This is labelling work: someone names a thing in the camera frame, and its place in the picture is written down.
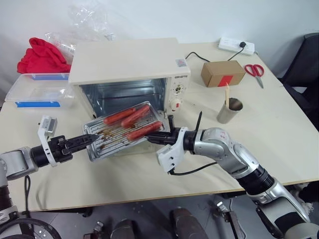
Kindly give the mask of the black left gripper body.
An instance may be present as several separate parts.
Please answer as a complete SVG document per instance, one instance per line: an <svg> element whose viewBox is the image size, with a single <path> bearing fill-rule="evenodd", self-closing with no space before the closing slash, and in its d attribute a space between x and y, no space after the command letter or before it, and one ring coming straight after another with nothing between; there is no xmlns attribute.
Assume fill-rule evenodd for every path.
<svg viewBox="0 0 319 239"><path fill-rule="evenodd" d="M66 139L64 135L51 138L49 147L55 162L63 163L73 158L70 148L74 142L74 138Z"/></svg>

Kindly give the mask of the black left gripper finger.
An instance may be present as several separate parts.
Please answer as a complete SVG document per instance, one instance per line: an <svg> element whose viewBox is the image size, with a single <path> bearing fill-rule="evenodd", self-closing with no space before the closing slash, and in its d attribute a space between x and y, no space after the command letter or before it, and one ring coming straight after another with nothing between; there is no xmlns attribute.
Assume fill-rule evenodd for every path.
<svg viewBox="0 0 319 239"><path fill-rule="evenodd" d="M81 150L84 150L84 149L86 149L86 147L88 145L91 145L91 144L92 144L92 141L90 141L90 140L89 141L76 142L73 145L73 153L81 151Z"/></svg>
<svg viewBox="0 0 319 239"><path fill-rule="evenodd" d="M97 134L84 134L73 138L76 145L90 145L100 138Z"/></svg>

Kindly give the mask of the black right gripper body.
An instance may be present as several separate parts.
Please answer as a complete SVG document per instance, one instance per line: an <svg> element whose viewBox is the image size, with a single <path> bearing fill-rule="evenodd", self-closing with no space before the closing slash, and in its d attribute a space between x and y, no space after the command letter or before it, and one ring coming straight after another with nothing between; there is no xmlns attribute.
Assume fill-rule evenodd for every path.
<svg viewBox="0 0 319 239"><path fill-rule="evenodd" d="M180 127L175 127L174 116L168 115L169 132L164 132L164 145L174 145L178 139Z"/></svg>

